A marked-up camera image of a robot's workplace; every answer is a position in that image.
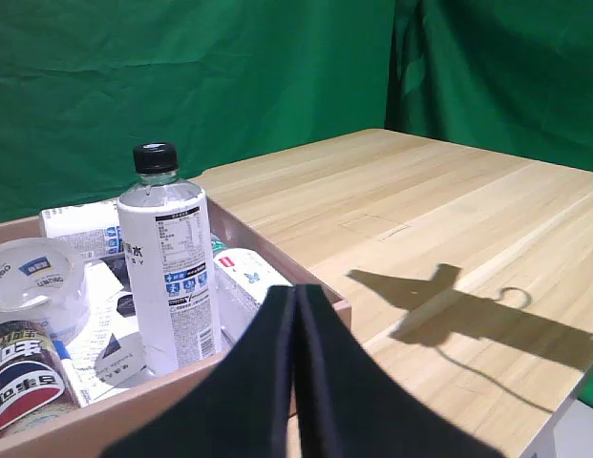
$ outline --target table surface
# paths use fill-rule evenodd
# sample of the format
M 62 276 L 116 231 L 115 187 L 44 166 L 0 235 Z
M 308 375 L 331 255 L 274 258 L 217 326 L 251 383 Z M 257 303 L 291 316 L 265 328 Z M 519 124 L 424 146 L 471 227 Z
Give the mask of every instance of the table surface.
M 397 382 L 507 456 L 593 364 L 593 173 L 366 130 L 195 180 L 346 297 Z

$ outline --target wooden box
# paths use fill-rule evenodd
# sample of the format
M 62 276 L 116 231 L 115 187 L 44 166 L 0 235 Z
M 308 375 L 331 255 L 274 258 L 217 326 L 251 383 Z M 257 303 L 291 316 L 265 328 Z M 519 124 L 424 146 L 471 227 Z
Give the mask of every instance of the wooden box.
M 257 251 L 292 283 L 319 283 L 347 326 L 351 309 L 331 288 L 282 253 L 270 241 L 209 200 L 212 231 L 230 247 Z M 0 243 L 39 237 L 39 218 L 0 224 Z M 148 423 L 204 379 L 225 352 L 129 389 L 105 401 L 63 415 L 47 424 L 0 439 L 0 457 L 96 457 L 106 446 Z

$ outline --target bottle label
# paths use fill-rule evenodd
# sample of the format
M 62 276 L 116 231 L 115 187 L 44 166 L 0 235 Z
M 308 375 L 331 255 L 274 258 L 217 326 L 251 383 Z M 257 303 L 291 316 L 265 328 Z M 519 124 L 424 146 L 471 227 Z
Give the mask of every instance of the bottle label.
M 69 243 L 84 260 L 123 251 L 115 200 L 43 210 L 43 234 Z
M 206 199 L 162 208 L 118 203 L 146 363 L 158 375 L 220 349 Z

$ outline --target green curtain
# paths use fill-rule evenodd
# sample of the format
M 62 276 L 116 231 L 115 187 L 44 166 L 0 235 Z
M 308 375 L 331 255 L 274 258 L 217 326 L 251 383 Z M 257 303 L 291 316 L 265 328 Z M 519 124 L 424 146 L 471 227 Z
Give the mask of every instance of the green curtain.
M 393 0 L 0 0 L 0 220 L 383 127 Z
M 388 127 L 593 170 L 593 0 L 397 0 Z

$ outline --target clear packing tape roll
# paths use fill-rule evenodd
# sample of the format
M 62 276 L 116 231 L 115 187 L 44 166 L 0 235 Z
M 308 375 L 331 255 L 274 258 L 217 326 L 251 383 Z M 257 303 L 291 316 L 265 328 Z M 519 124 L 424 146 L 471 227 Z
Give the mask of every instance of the clear packing tape roll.
M 89 317 L 84 262 L 70 245 L 41 238 L 0 245 L 0 323 L 40 323 L 67 343 Z

